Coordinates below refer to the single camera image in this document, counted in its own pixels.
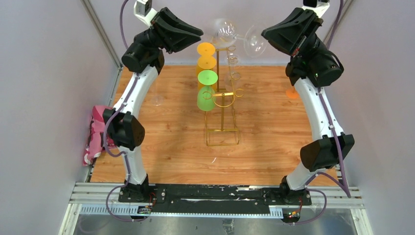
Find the robotic arm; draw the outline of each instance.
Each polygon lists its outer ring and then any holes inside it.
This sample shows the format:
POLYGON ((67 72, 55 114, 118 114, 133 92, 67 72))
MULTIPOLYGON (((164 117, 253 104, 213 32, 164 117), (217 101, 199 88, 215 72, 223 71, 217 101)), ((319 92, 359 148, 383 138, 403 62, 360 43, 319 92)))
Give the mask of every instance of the robotic arm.
POLYGON ((300 94, 312 130, 313 142, 301 148, 301 162, 280 184, 279 193, 286 202, 303 196, 319 172, 342 165, 354 145, 353 135, 345 135, 336 121, 324 91, 344 71, 315 33, 323 23, 321 16, 328 2, 304 0, 302 8, 295 8, 284 21, 261 34, 275 49, 291 56, 285 72, 300 94))
POLYGON ((163 68, 161 49, 169 54, 179 52, 200 41, 203 35, 202 30, 181 21, 167 7, 157 12, 151 5, 151 0, 136 0, 134 15, 149 28, 134 37, 134 42, 122 56, 123 64, 134 74, 114 108, 103 113, 108 135, 127 156, 124 158, 128 181, 128 186, 123 188, 125 198, 135 202, 148 195, 148 176, 140 146, 145 130, 137 118, 151 84, 163 68))

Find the pink fabric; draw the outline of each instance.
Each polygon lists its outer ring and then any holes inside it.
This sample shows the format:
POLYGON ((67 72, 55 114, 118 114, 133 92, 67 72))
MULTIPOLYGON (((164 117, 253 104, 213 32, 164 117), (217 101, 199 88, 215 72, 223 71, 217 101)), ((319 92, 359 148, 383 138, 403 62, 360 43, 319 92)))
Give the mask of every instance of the pink fabric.
MULTIPOLYGON (((88 136, 87 145, 84 151, 84 158, 82 161, 83 165, 91 165, 93 163, 94 158, 97 158, 101 155, 103 149, 104 142, 103 142, 103 133, 105 128, 104 119, 102 114, 104 113, 105 109, 111 109, 105 105, 96 105, 92 108, 92 116, 90 122, 90 134, 88 136)), ((110 149, 115 148, 114 141, 107 137, 105 140, 108 143, 108 147, 110 149)))

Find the white wall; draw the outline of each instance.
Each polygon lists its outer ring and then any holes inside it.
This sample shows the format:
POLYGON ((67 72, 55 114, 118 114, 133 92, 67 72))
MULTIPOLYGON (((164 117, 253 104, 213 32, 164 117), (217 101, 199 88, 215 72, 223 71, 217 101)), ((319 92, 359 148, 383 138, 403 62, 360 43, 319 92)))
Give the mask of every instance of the white wall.
POLYGON ((2 1, 0 234, 58 233, 116 68, 81 1, 2 1))
POLYGON ((356 140, 348 178, 376 235, 415 231, 414 10, 413 0, 356 0, 331 48, 345 67, 331 106, 356 140))
MULTIPOLYGON (((119 29, 119 10, 123 0, 91 0, 94 9, 104 26, 117 54, 125 52, 119 29)), ((146 29, 133 15, 135 0, 130 0, 124 12, 124 33, 128 44, 134 36, 146 29)), ((247 30, 255 21, 263 22, 266 27, 273 26, 284 20, 295 7, 302 7, 302 0, 153 0, 153 8, 160 10, 167 6, 177 17, 190 25, 207 31, 217 18, 228 18, 236 23, 238 32, 245 36, 247 30)), ((336 18, 339 1, 332 1, 331 7, 323 16, 325 22, 318 30, 318 35, 324 38, 331 24, 336 18)), ((176 54, 165 53, 167 64, 196 64, 199 55, 196 52, 197 44, 176 54)), ((258 58, 250 58, 245 54, 243 43, 238 41, 237 54, 241 56, 243 64, 286 64, 289 56, 273 49, 270 45, 258 58)))

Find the green cup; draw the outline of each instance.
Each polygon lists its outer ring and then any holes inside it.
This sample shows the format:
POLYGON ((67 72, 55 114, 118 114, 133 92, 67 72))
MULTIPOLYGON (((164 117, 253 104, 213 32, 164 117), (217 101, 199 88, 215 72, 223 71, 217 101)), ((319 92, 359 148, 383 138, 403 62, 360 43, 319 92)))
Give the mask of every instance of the green cup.
POLYGON ((203 70, 197 75, 197 79, 205 86, 210 86, 218 81, 218 74, 212 70, 203 70))
POLYGON ((216 97, 212 97, 213 94, 215 91, 211 86, 202 87, 197 94, 197 107, 202 111, 211 111, 216 106, 213 102, 216 101, 216 97))

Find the wood grain surface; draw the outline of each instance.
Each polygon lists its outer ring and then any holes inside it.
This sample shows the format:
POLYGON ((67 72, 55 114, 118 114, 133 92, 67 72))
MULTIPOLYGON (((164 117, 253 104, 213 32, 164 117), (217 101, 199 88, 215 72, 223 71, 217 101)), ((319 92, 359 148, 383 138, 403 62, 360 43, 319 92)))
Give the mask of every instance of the wood grain surface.
MULTIPOLYGON (((241 143, 206 146, 204 112, 196 105, 195 66, 164 66, 138 118, 146 130, 142 155, 151 183, 279 185, 281 178, 298 165, 301 147, 311 142, 311 129, 301 99, 285 95, 290 87, 285 68, 236 70, 242 75, 239 87, 244 90, 244 96, 234 104, 241 143), (160 106, 151 101, 157 94, 164 99, 160 106)), ((221 87, 222 72, 226 71, 226 67, 221 68, 221 87)), ((115 100, 121 97, 131 75, 127 69, 123 71, 115 100)), ((211 112, 209 120, 209 128, 217 128, 213 125, 220 123, 220 108, 211 112)), ((233 138, 230 134, 214 135, 218 141, 233 138)), ((334 170, 328 173, 336 175, 334 170)), ((104 153, 96 161, 91 182, 123 182, 124 177, 122 158, 104 153)), ((319 176, 312 185, 334 183, 319 176)))

